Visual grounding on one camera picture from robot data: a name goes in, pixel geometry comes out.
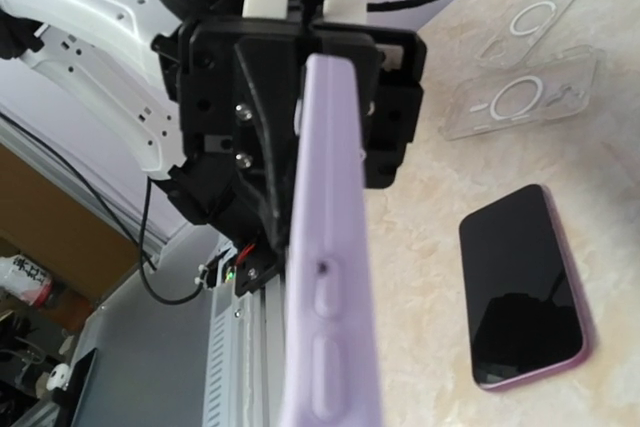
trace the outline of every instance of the marble tabletop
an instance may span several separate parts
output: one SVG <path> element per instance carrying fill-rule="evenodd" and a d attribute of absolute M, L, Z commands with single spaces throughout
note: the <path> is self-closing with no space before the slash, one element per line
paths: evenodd
<path fill-rule="evenodd" d="M 370 250 L 389 427 L 640 426 L 640 0 L 576 0 L 532 61 L 606 52 L 581 114 L 454 142 L 438 133 L 492 22 L 516 0 L 456 0 L 429 46 L 416 138 L 396 183 L 369 191 Z M 559 212 L 591 313 L 591 357 L 505 393 L 471 378 L 458 225 L 530 183 Z"/>

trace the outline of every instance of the transparent phone case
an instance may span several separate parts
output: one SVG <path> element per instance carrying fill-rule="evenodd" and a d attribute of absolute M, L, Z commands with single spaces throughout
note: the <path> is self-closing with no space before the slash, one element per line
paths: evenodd
<path fill-rule="evenodd" d="M 519 0 L 500 17 L 497 33 L 476 59 L 484 67 L 507 69 L 521 63 L 574 0 Z"/>
<path fill-rule="evenodd" d="M 441 128 L 447 140 L 575 115 L 589 104 L 601 51 L 574 47 L 545 62 L 461 84 Z"/>

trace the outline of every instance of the phone screen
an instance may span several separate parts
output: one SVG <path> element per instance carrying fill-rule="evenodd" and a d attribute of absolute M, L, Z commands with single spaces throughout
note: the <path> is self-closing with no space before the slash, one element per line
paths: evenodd
<path fill-rule="evenodd" d="M 542 187 L 530 185 L 469 215 L 460 243 L 476 383 L 509 383 L 583 351 Z"/>

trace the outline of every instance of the bolt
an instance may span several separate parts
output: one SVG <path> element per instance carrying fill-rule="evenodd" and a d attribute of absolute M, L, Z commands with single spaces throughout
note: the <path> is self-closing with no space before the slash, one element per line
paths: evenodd
<path fill-rule="evenodd" d="M 238 152 L 236 154 L 236 165 L 239 169 L 245 170 L 253 165 L 253 157 L 244 152 Z"/>
<path fill-rule="evenodd" d="M 238 104 L 236 105 L 236 117 L 242 122 L 248 122 L 253 119 L 253 112 L 246 104 Z"/>

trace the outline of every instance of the white magnetic ring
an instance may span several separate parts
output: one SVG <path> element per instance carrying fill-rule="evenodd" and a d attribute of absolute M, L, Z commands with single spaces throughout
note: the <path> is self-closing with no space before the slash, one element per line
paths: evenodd
<path fill-rule="evenodd" d="M 536 95 L 533 96 L 533 99 L 531 100 L 531 102 L 529 102 L 529 104 L 524 106 L 522 109 L 520 109 L 520 111 L 516 112 L 515 114 L 500 115 L 496 110 L 496 107 L 498 105 L 498 101 L 500 100 L 500 98 L 509 89 L 512 89 L 516 85 L 523 84 L 525 82 L 531 82 L 531 83 L 535 84 L 536 87 L 537 87 Z M 518 117 L 519 115 L 522 115 L 522 114 L 525 114 L 525 113 L 529 112 L 538 103 L 538 101 L 540 100 L 540 97 L 542 97 L 542 91 L 543 90 L 544 90 L 544 85 L 542 84 L 542 80 L 540 79 L 540 77 L 536 77 L 535 75 L 524 75 L 524 76 L 520 77 L 519 79 L 514 80 L 513 82 L 505 85 L 502 88 L 502 90 L 500 92 L 498 92 L 496 94 L 496 96 L 493 98 L 493 100 L 491 101 L 491 105 L 489 106 L 489 112 L 491 113 L 491 117 L 493 117 L 495 120 L 504 120 L 504 119 L 510 119 L 510 118 L 513 118 L 513 117 Z"/>
<path fill-rule="evenodd" d="M 516 24 L 522 18 L 523 15 L 525 15 L 527 12 L 531 12 L 533 9 L 537 9 L 538 7 L 542 7 L 542 6 L 546 6 L 546 7 L 549 7 L 549 9 L 551 9 L 551 13 L 549 15 L 549 19 L 553 16 L 553 14 L 556 13 L 556 10 L 558 8 L 558 7 L 556 7 L 556 4 L 554 4 L 550 0 L 543 0 L 542 2 L 536 2 L 535 4 L 531 4 L 529 7 L 525 7 L 511 21 L 511 25 L 509 26 L 509 32 L 511 32 L 511 35 L 515 35 L 516 37 L 524 37 L 525 35 L 533 34 L 540 27 L 542 27 L 549 19 L 545 20 L 545 22 L 543 22 L 540 25 L 537 25 L 535 27 L 530 28 L 529 30 L 518 30 L 516 28 Z"/>

